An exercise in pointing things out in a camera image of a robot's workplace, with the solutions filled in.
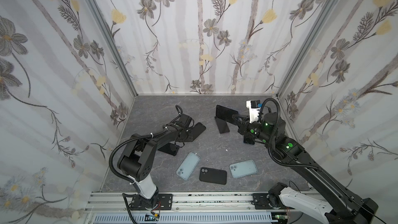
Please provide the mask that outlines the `black phone case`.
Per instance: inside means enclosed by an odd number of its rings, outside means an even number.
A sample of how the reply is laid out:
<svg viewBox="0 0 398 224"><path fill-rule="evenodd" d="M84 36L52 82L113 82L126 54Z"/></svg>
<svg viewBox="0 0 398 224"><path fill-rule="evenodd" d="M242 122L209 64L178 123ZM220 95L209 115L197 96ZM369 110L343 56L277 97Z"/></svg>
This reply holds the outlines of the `black phone case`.
<svg viewBox="0 0 398 224"><path fill-rule="evenodd" d="M195 141L205 130L206 127L201 122L198 122L193 126L193 128L187 131L188 136L185 139L185 142L190 143Z"/></svg>
<svg viewBox="0 0 398 224"><path fill-rule="evenodd" d="M226 185L227 171L202 167L200 169L199 180L206 183Z"/></svg>

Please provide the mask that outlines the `black phone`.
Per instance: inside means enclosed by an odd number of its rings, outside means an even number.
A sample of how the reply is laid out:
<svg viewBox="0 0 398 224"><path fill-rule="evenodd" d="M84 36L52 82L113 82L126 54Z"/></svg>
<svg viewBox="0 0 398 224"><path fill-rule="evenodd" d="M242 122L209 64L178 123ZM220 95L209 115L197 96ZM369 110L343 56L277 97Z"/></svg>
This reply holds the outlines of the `black phone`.
<svg viewBox="0 0 398 224"><path fill-rule="evenodd" d="M179 151L178 146L176 146L173 143L167 143L166 145L164 145L163 147L159 148L158 151L161 151L163 153L172 155L172 156L176 156L178 151Z"/></svg>
<svg viewBox="0 0 398 224"><path fill-rule="evenodd" d="M225 134L230 132L228 124L225 120L215 117L215 122L220 134Z"/></svg>
<svg viewBox="0 0 398 224"><path fill-rule="evenodd" d="M228 107L216 105L216 117L228 123L236 125L233 115L239 115L239 112Z"/></svg>
<svg viewBox="0 0 398 224"><path fill-rule="evenodd" d="M244 135L244 143L249 145L254 145L256 142L251 135Z"/></svg>

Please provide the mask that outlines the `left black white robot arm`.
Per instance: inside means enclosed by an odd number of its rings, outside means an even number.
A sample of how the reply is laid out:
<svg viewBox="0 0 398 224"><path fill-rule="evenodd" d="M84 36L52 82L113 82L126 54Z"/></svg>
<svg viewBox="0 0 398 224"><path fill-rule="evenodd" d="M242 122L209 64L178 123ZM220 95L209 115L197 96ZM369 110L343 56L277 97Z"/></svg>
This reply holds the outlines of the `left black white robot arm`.
<svg viewBox="0 0 398 224"><path fill-rule="evenodd" d="M185 114L179 114L160 132L135 134L119 144L109 157L109 169L117 177L131 183L136 189L141 206L155 208L159 189L150 175L155 155L163 147L179 149L177 143L190 143L197 139L206 127Z"/></svg>

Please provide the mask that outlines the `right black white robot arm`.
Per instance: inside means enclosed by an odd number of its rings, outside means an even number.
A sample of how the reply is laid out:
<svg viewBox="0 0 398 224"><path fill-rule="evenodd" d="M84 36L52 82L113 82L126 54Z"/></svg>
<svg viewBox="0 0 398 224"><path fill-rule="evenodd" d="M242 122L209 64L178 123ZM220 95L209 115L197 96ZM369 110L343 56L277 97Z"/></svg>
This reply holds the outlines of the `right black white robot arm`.
<svg viewBox="0 0 398 224"><path fill-rule="evenodd" d="M361 198L334 179L294 139L285 135L285 121L277 113L268 113L251 122L248 116L233 115L239 134L264 143L271 159L301 175L324 198L322 201L278 183L269 194L276 206L303 212L323 224L370 224L378 205Z"/></svg>

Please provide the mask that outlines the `pale blue phone left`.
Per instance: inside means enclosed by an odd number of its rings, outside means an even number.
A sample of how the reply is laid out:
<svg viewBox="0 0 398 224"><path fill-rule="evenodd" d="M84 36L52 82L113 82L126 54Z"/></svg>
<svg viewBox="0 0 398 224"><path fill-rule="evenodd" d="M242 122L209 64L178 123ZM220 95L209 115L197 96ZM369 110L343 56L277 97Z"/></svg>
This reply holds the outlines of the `pale blue phone left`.
<svg viewBox="0 0 398 224"><path fill-rule="evenodd" d="M177 169L176 174L182 179L187 180L199 163L200 159L201 158L198 155L190 152Z"/></svg>

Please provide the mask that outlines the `pale blue phone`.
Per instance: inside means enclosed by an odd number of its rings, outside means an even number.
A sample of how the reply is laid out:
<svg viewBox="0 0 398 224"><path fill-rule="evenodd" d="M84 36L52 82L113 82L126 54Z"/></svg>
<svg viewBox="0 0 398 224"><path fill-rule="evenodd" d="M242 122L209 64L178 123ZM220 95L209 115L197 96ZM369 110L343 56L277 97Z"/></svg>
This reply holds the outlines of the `pale blue phone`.
<svg viewBox="0 0 398 224"><path fill-rule="evenodd" d="M198 155L190 152L177 169L176 174L182 179L187 180L199 163L200 159L201 158Z"/></svg>
<svg viewBox="0 0 398 224"><path fill-rule="evenodd" d="M241 178L258 173L257 166L253 160L231 164L229 169L233 178Z"/></svg>

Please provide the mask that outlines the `pale blue phone right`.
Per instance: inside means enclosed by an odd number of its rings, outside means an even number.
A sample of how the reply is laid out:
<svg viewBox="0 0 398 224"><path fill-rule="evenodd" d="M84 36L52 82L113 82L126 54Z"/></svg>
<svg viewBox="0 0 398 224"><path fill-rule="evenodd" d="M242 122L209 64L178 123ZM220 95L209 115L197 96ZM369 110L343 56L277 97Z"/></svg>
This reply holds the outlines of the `pale blue phone right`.
<svg viewBox="0 0 398 224"><path fill-rule="evenodd" d="M233 178L241 178L258 173L257 166L253 160L231 164L229 169Z"/></svg>

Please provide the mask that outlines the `black phone case front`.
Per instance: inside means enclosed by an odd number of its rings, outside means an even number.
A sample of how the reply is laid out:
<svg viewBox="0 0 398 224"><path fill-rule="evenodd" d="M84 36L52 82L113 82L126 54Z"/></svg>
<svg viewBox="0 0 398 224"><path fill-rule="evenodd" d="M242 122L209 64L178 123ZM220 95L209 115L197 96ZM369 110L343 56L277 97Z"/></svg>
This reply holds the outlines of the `black phone case front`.
<svg viewBox="0 0 398 224"><path fill-rule="evenodd" d="M199 180L206 183L226 185L227 171L202 167L200 169Z"/></svg>

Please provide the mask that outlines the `small green circuit board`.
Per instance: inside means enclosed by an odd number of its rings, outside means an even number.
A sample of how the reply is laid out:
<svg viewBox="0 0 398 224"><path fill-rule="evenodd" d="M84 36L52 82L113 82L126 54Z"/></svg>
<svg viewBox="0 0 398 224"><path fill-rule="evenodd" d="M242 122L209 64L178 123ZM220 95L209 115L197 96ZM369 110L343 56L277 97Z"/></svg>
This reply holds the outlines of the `small green circuit board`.
<svg viewBox="0 0 398 224"><path fill-rule="evenodd" d="M158 222L159 219L160 219L159 214L156 214L156 213L155 214L146 214L144 221L145 222Z"/></svg>

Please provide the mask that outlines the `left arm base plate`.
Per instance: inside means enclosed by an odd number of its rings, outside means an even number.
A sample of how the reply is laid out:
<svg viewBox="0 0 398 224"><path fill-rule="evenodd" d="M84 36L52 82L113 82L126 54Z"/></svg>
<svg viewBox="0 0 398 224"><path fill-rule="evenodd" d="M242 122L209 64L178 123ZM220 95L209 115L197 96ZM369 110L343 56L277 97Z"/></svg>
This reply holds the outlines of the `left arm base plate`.
<svg viewBox="0 0 398 224"><path fill-rule="evenodd" d="M127 201L130 210L146 211L146 210L161 210L169 211L172 209L173 195L172 194L155 194L151 199L146 199L140 195L133 195L131 200Z"/></svg>

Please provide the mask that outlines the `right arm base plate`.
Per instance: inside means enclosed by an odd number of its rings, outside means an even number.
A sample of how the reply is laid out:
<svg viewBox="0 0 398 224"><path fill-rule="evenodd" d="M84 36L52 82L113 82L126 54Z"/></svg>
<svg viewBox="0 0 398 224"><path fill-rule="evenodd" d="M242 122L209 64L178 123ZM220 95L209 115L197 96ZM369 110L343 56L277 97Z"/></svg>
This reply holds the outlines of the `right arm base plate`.
<svg viewBox="0 0 398 224"><path fill-rule="evenodd" d="M268 209L268 210L287 210L288 208L282 204L279 197L273 194L253 194L252 205L255 209Z"/></svg>

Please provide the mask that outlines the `aluminium front rail frame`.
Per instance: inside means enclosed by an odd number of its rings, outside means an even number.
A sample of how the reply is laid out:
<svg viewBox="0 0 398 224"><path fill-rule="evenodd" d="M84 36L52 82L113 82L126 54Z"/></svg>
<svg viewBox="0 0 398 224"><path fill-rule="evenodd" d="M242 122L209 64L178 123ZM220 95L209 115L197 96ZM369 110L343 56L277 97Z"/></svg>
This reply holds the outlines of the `aluminium front rail frame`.
<svg viewBox="0 0 398 224"><path fill-rule="evenodd" d="M299 192L317 200L324 198L317 192ZM172 209L169 211L155 210L131 211L132 216L127 213L127 208L119 192L92 193L85 208L86 224L131 224L135 222L134 214L161 214L164 213L271 213L276 223L286 224L304 221L307 217L316 223L318 220L304 214L294 208L287 210L255 209L251 204L253 194L267 194L266 192L168 192L164 194L173 195Z"/></svg>

